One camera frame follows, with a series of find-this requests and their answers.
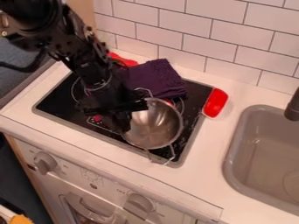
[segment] white countertop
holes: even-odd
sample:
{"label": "white countertop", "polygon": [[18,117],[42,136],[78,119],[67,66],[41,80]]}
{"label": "white countertop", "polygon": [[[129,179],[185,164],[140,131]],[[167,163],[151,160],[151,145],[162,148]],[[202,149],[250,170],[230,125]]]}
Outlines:
{"label": "white countertop", "polygon": [[[139,62],[147,60],[116,52]],[[145,157],[32,113],[32,106],[67,76],[68,69],[60,63],[0,111],[0,129],[61,157],[95,167],[94,170],[104,171],[128,185],[180,203],[194,213],[212,217],[220,214],[222,221],[231,224],[298,223],[299,217],[234,191],[221,172],[240,113],[256,104],[284,109],[291,96],[179,66],[175,68],[181,76],[220,88],[230,97],[219,118],[205,119],[184,164],[177,169],[152,164]],[[215,205],[215,209],[200,199]]]}

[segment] stainless steel bowl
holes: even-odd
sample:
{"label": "stainless steel bowl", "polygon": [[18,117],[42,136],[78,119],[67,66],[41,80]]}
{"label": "stainless steel bowl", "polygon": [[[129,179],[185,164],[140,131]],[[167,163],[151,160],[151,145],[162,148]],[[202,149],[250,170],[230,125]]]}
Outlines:
{"label": "stainless steel bowl", "polygon": [[131,130],[122,135],[123,139],[145,150],[172,144],[182,133],[182,116],[166,101],[157,98],[145,100],[149,109],[132,113]]}

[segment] purple cloth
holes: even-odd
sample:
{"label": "purple cloth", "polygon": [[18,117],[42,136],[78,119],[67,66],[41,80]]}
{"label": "purple cloth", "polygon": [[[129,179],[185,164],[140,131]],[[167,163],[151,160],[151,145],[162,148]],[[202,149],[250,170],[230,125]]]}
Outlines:
{"label": "purple cloth", "polygon": [[156,98],[176,98],[187,94],[186,85],[167,59],[155,59],[121,72],[130,89],[147,88]]}

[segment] stovetop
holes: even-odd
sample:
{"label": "stovetop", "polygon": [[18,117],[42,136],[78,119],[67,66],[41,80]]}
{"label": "stovetop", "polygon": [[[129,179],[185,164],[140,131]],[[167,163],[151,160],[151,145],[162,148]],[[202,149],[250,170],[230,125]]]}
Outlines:
{"label": "stovetop", "polygon": [[[199,126],[203,121],[204,116],[201,111],[205,105],[207,98],[212,92],[212,87],[205,86],[203,84],[185,80],[187,86],[187,97],[167,100],[168,102],[175,105],[178,111],[181,113],[184,119],[184,130],[181,136],[172,144],[172,148],[176,156],[171,160],[171,164],[174,166],[181,164],[191,148],[194,136],[197,135]],[[84,91],[81,88],[80,80],[77,76],[71,73],[65,80],[63,80],[53,91],[43,99],[37,106],[37,112],[43,111],[43,115],[54,118],[56,122],[63,120],[64,124],[69,123],[75,124],[72,127],[79,128],[79,130],[89,130],[91,134],[96,134],[96,137],[101,138],[108,137],[108,141],[112,144],[117,144],[120,147],[136,152],[140,155],[146,156],[144,150],[136,148],[130,145],[122,136],[108,129],[102,122],[101,117],[89,116],[86,117],[84,114],[76,109],[77,99],[84,95]],[[160,163],[167,161],[171,158],[170,147],[164,147],[161,149],[151,150],[152,156],[159,160]]]}

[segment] sink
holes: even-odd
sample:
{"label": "sink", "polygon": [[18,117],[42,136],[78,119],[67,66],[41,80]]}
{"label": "sink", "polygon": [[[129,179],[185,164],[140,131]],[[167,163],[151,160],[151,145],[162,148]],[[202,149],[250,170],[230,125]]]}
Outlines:
{"label": "sink", "polygon": [[223,164],[237,192],[299,216],[299,122],[266,105],[246,108]]}

